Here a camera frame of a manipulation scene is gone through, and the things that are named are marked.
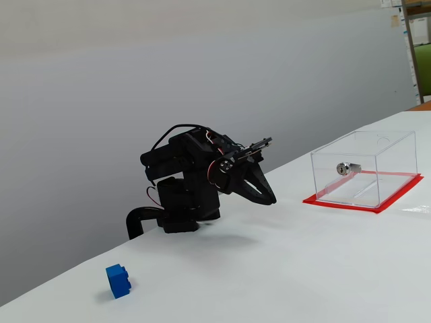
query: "shelf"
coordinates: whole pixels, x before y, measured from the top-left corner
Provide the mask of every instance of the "shelf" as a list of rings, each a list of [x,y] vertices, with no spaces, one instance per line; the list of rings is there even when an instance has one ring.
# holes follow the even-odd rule
[[[431,1],[406,0],[405,6],[409,19],[431,16]]]

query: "wire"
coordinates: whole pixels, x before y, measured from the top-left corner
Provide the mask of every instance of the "wire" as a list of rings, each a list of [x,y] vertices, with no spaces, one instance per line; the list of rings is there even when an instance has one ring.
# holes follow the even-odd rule
[[[150,190],[150,188],[152,188],[153,190],[156,190],[156,188],[155,187],[153,187],[153,186],[148,186],[147,187],[147,196],[150,198],[150,200],[151,201],[153,201],[153,202],[155,202],[155,204],[157,204],[159,207],[162,207],[159,203],[157,203],[151,196],[150,196],[150,193],[148,192],[149,190]]]
[[[167,136],[167,135],[169,135],[169,134],[170,134],[174,129],[176,129],[176,128],[183,128],[183,127],[204,129],[204,130],[206,130],[206,131],[208,131],[208,132],[210,132],[210,133],[213,133],[213,134],[215,134],[215,135],[217,135],[217,136],[219,136],[219,137],[223,137],[223,136],[222,136],[221,134],[219,134],[218,132],[216,132],[216,131],[214,131],[214,130],[212,130],[212,129],[208,128],[208,127],[201,126],[201,125],[199,125],[199,124],[193,124],[193,123],[177,124],[177,125],[173,126],[171,129],[169,129],[168,131],[166,131],[166,132],[164,133],[164,135],[162,135],[162,137],[160,137],[160,139],[159,139],[159,140],[157,140],[157,142],[154,144],[154,146],[151,148],[151,150],[154,150],[154,149],[158,146],[158,144],[159,144],[159,143],[161,143],[161,142],[162,142],[162,140],[163,140],[163,139],[165,139],[165,138],[166,138],[166,136]],[[231,144],[233,144],[233,145],[237,145],[237,146],[241,146],[241,147],[244,147],[243,145],[241,145],[241,144],[239,144],[239,143],[231,142]]]
[[[215,160],[213,160],[213,162],[212,163],[210,163],[210,165],[209,165],[209,167],[208,167],[208,172],[207,172],[207,179],[208,179],[208,182],[210,183],[210,184],[214,184],[213,182],[211,182],[211,180],[209,180],[209,172],[211,171],[211,167],[214,165],[214,163],[215,163],[216,161]]]
[[[209,135],[210,135],[210,134],[211,134],[211,133],[207,130],[207,133],[205,134],[205,136],[207,137],[208,141],[214,145],[214,142],[209,138]],[[222,148],[218,148],[218,151],[219,151],[222,155],[224,155],[224,151],[223,151],[223,149],[222,149]]]

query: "table surface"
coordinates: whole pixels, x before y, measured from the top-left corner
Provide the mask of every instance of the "table surface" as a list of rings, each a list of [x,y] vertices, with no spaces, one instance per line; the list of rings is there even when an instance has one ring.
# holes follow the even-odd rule
[[[277,204],[221,196],[214,224],[147,232],[1,307],[0,322],[431,322],[430,125],[402,112],[362,128],[415,130],[425,175],[379,215],[303,204],[307,154],[267,174]],[[117,263],[133,288],[113,299]]]

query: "metal part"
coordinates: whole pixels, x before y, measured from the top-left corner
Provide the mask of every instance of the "metal part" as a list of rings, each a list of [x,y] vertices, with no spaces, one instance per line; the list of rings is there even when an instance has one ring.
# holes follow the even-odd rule
[[[339,163],[337,165],[337,173],[341,176],[347,176],[350,173],[360,173],[362,171],[361,165],[353,163]]]

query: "white wall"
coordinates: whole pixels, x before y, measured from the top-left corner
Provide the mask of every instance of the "white wall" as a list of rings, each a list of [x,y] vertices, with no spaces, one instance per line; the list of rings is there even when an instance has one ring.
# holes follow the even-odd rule
[[[396,10],[378,7],[1,0],[0,304],[127,240],[151,205],[139,156],[173,124],[272,136],[269,171],[414,106]]]

